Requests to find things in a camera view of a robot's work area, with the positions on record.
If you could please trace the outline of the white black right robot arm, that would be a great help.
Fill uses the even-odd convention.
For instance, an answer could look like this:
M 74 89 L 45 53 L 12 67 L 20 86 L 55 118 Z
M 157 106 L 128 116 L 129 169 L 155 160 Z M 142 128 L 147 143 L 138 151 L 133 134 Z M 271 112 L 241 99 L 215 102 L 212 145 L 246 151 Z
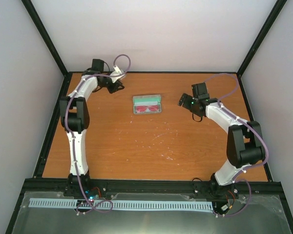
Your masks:
M 211 98 L 204 82 L 192 85 L 191 89 L 192 95 L 183 93 L 178 105 L 200 117 L 198 122 L 206 117 L 227 133 L 227 160 L 209 181 L 209 191 L 217 197 L 236 183 L 240 174 L 258 166 L 260 161 L 265 164 L 269 151 L 258 122 L 240 118 L 219 99 Z

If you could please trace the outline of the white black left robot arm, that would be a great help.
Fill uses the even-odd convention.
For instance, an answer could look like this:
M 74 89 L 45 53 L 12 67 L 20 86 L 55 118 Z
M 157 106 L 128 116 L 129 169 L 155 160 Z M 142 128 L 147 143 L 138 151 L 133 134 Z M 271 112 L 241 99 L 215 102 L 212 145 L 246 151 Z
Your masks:
M 69 190 L 75 190 L 81 196 L 89 195 L 92 190 L 85 149 L 90 125 L 87 100 L 97 89 L 106 88 L 113 94 L 125 88 L 121 79 L 126 76 L 126 70 L 113 64 L 113 71 L 104 74 L 104 64 L 101 59 L 93 59 L 92 66 L 82 73 L 76 88 L 59 101 L 61 125 L 68 137 L 70 150 L 68 186 Z

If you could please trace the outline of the grey glasses case green lining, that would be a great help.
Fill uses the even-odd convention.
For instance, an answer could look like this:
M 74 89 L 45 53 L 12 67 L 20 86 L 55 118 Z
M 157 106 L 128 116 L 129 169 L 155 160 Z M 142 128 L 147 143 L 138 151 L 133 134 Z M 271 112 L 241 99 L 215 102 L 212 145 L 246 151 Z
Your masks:
M 161 95 L 142 95 L 133 96 L 133 113 L 142 114 L 159 114 L 162 112 Z

